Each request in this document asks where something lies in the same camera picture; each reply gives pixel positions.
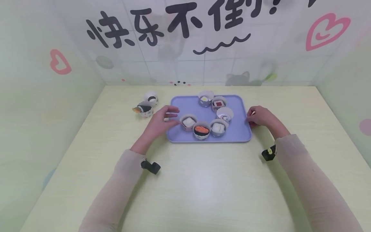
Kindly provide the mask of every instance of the human hand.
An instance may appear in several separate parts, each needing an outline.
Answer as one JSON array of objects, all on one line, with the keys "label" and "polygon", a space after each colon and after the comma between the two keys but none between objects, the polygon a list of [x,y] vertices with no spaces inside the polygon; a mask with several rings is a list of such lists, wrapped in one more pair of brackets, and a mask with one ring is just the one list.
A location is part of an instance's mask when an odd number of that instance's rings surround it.
[{"label": "human hand", "polygon": [[247,121],[251,127],[272,125],[279,122],[278,118],[267,108],[262,106],[253,106],[247,112]]},{"label": "human hand", "polygon": [[290,135],[285,125],[267,108],[253,106],[247,112],[246,119],[251,127],[266,126],[275,139]]},{"label": "human hand", "polygon": [[179,113],[178,107],[172,105],[166,105],[159,109],[151,118],[146,129],[143,132],[143,136],[155,140],[157,137],[168,131],[170,128],[179,125],[181,122],[178,120],[164,121],[165,118],[174,118]]}]

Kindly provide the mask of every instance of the paper cup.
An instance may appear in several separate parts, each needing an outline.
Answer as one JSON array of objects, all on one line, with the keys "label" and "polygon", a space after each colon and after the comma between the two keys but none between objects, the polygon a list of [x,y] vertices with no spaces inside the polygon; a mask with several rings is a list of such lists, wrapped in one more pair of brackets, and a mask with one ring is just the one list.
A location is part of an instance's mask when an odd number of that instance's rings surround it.
[{"label": "paper cup", "polygon": [[[206,97],[209,100],[204,101],[202,99],[202,97]],[[211,91],[211,90],[205,90],[205,91],[202,91],[198,94],[198,103],[202,107],[209,107],[209,106],[211,106],[211,101],[213,100],[213,98],[214,98],[214,92]]]},{"label": "paper cup", "polygon": [[179,121],[182,123],[182,127],[185,131],[187,132],[191,132],[193,130],[193,127],[186,127],[184,124],[183,124],[183,120],[185,120],[186,118],[192,118],[196,123],[197,123],[197,117],[194,115],[194,114],[186,114],[184,116],[182,116]]},{"label": "paper cup", "polygon": [[[207,135],[204,135],[204,136],[196,135],[196,133],[194,132],[194,129],[195,129],[196,126],[206,127],[209,130],[209,133]],[[196,124],[193,125],[192,132],[193,132],[193,135],[196,137],[196,139],[205,140],[205,139],[208,138],[208,136],[210,135],[210,132],[211,132],[210,124],[207,123],[207,122],[196,122]]]},{"label": "paper cup", "polygon": [[229,107],[221,107],[216,111],[216,118],[222,119],[226,122],[230,122],[234,117],[233,110]]},{"label": "paper cup", "polygon": [[214,136],[214,137],[216,137],[216,138],[219,138],[219,137],[222,137],[226,133],[229,124],[226,121],[222,120],[222,119],[214,119],[214,120],[211,121],[210,127],[213,128],[213,125],[216,122],[217,123],[220,123],[220,124],[223,124],[225,126],[223,133],[216,133],[216,132],[213,132],[213,130],[211,130],[211,135]]},{"label": "paper cup", "polygon": [[147,112],[143,112],[143,113],[139,113],[143,118],[149,118],[153,115],[153,106],[151,105],[150,102],[148,101],[143,101],[141,103],[139,103],[138,105],[146,105],[146,106],[151,106],[152,108],[147,111]]},{"label": "paper cup", "polygon": [[211,101],[211,107],[213,109],[214,112],[216,112],[217,110],[219,110],[221,107],[223,106],[214,106],[214,102],[215,101],[223,101],[224,103],[224,107],[227,106],[227,99],[225,97],[222,97],[222,96],[216,96],[213,98],[213,100]]},{"label": "paper cup", "polygon": [[156,107],[158,105],[158,97],[154,91],[149,91],[144,95],[144,101],[148,101],[151,106]]}]

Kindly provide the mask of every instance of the forearm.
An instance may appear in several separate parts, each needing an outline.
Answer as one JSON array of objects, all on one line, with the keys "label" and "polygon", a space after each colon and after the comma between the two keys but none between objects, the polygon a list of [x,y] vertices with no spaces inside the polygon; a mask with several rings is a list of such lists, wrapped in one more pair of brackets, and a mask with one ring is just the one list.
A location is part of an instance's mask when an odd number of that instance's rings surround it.
[{"label": "forearm", "polygon": [[296,135],[276,140],[277,158],[294,186],[314,232],[362,232],[349,206]]},{"label": "forearm", "polygon": [[86,213],[79,232],[114,232],[138,182],[144,155],[126,150]]},{"label": "forearm", "polygon": [[272,123],[268,125],[267,128],[269,129],[275,140],[290,135],[289,130],[287,130],[285,125],[280,120],[278,120],[278,118],[275,121],[272,121]]},{"label": "forearm", "polygon": [[151,144],[153,143],[153,138],[143,133],[138,140],[134,143],[134,145],[130,148],[131,151],[134,151],[138,154],[146,155],[148,149],[150,148]]}]

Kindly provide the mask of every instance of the rice ball toy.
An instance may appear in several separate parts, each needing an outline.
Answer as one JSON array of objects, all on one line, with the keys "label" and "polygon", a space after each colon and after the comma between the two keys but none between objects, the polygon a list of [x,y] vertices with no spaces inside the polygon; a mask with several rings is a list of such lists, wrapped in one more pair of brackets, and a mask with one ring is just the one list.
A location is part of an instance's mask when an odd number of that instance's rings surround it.
[{"label": "rice ball toy", "polygon": [[158,97],[156,92],[149,91],[144,95],[144,101],[151,103],[151,106],[156,107],[158,105]]},{"label": "rice ball toy", "polygon": [[211,107],[214,112],[219,110],[221,107],[225,107],[227,105],[227,99],[222,96],[216,96],[211,101]]},{"label": "rice ball toy", "polygon": [[193,134],[198,140],[205,140],[211,132],[210,124],[207,122],[196,122],[193,125]]},{"label": "rice ball toy", "polygon": [[140,114],[143,118],[149,118],[153,115],[153,106],[148,101],[139,103],[132,109],[135,113]]},{"label": "rice ball toy", "polygon": [[233,117],[233,110],[229,107],[221,107],[216,111],[216,118],[222,119],[227,123],[229,123]]},{"label": "rice ball toy", "polygon": [[216,138],[220,138],[226,133],[229,124],[222,119],[214,119],[211,121],[210,126],[211,135]]},{"label": "rice ball toy", "polygon": [[182,123],[182,127],[185,131],[191,132],[193,126],[197,122],[197,118],[194,114],[185,114],[179,119],[179,121]]},{"label": "rice ball toy", "polygon": [[211,106],[211,101],[214,98],[214,92],[211,90],[205,90],[198,94],[198,103],[202,107]]}]

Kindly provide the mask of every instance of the purple tray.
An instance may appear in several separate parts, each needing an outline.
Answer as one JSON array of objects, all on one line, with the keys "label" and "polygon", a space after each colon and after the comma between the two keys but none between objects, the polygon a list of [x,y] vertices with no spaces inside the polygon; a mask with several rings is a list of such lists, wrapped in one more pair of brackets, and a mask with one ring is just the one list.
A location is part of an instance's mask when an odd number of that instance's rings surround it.
[{"label": "purple tray", "polygon": [[[229,128],[221,138],[215,138],[212,135],[206,140],[197,140],[192,132],[186,132],[182,125],[177,125],[167,131],[166,137],[172,143],[245,143],[251,137],[250,125],[246,122],[246,110],[243,100],[237,95],[221,95],[227,99],[227,107],[234,113],[233,119],[229,122]],[[194,114],[198,121],[210,123],[216,119],[216,113],[211,107],[201,107],[198,104],[198,96],[176,96],[173,97],[170,104],[179,108],[179,118],[184,114]]]}]

